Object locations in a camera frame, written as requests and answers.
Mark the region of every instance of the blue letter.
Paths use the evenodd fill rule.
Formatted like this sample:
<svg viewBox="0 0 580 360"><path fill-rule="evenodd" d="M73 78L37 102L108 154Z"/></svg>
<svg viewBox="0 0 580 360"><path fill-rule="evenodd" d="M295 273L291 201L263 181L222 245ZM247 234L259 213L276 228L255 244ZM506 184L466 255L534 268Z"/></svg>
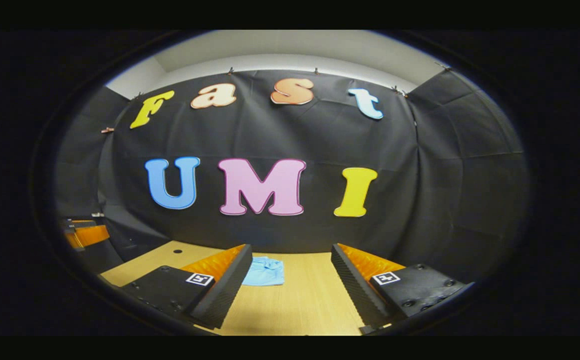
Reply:
<svg viewBox="0 0 580 360"><path fill-rule="evenodd" d="M366 89L348 89L347 92L356 96L356 105L363 114L373 119L381 119L383 117L383 112L374 109L374 104L372 104L378 103L378 98L370 95Z"/></svg>
<svg viewBox="0 0 580 360"><path fill-rule="evenodd" d="M165 170L168 167L168 160L154 159L146 162L150 194L154 201L164 208L174 210L191 207L196 200L194 168L199 164L201 160L191 156L180 157L174 161L174 165L181 170L181 194L174 197L166 191Z"/></svg>

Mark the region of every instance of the light blue cloth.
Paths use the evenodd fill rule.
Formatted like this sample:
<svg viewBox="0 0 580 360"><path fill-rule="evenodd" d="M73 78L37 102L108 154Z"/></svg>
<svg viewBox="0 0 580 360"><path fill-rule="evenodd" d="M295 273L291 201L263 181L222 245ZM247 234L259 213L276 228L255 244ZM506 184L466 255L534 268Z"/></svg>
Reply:
<svg viewBox="0 0 580 360"><path fill-rule="evenodd" d="M244 285L251 287L282 285L284 282L283 262L267 256L253 257L248 274L243 280Z"/></svg>

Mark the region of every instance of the table surface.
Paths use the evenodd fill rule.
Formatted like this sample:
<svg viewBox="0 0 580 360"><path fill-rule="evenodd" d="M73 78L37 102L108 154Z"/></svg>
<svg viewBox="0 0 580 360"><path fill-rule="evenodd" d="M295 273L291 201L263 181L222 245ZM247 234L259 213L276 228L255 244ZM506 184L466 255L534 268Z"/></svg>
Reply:
<svg viewBox="0 0 580 360"><path fill-rule="evenodd" d="M171 241L101 274L122 287L168 265L181 268L223 249ZM220 335L361 335L364 326L331 263L329 252L253 253L281 260L285 283L273 286L242 285Z"/></svg>

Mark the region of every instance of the pink letter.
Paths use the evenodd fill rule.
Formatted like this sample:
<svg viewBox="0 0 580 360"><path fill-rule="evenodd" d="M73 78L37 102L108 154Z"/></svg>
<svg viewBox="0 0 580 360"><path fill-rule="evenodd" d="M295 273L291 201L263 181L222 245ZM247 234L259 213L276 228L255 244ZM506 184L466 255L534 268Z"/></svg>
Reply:
<svg viewBox="0 0 580 360"><path fill-rule="evenodd" d="M225 205L221 212L226 215L243 215L248 208L241 205L241 194L255 214L261 214L263 207L274 194L274 204L268 211L272 215L292 216L303 213L299 205L299 178L306 164L302 160L283 159L272 166L265 181L258 175L246 159L225 159L219 162L219 169L225 172Z"/></svg>

